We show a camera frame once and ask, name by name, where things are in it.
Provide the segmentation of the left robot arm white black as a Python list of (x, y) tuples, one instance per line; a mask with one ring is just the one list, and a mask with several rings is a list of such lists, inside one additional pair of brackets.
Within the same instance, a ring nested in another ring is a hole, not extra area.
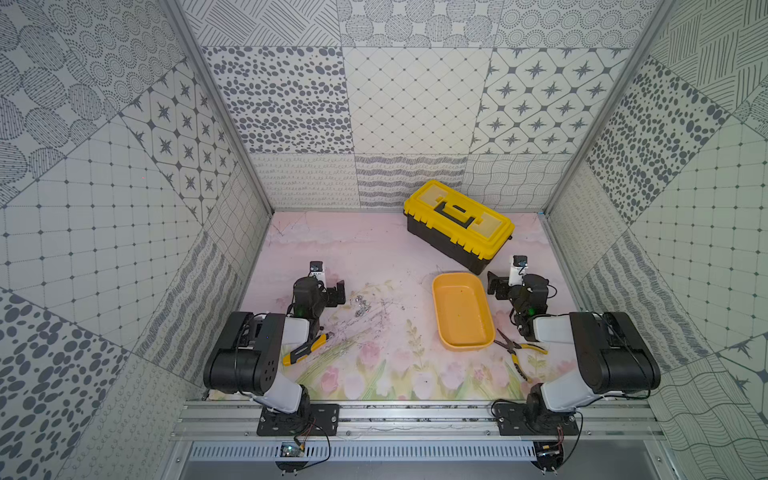
[(308, 419), (307, 389), (280, 368), (324, 346), (332, 334), (320, 325), (320, 317), (325, 309), (345, 303), (344, 282), (328, 287), (318, 274), (310, 274), (294, 282), (285, 313), (231, 313), (205, 362), (205, 387), (246, 395), (281, 420)]

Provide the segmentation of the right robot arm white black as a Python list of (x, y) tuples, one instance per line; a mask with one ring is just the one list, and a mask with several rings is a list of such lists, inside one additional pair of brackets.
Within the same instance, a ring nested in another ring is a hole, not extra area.
[(496, 343), (510, 353), (518, 374), (530, 377), (519, 365), (523, 349), (546, 354), (549, 344), (571, 345), (574, 370), (554, 381), (532, 385), (524, 418), (531, 425), (568, 418), (577, 409), (601, 399), (645, 399), (661, 381), (660, 367), (635, 324), (624, 312), (548, 312), (554, 291), (536, 274), (501, 277), (487, 274), (487, 294), (511, 303), (510, 321), (522, 335), (517, 341), (502, 334)]

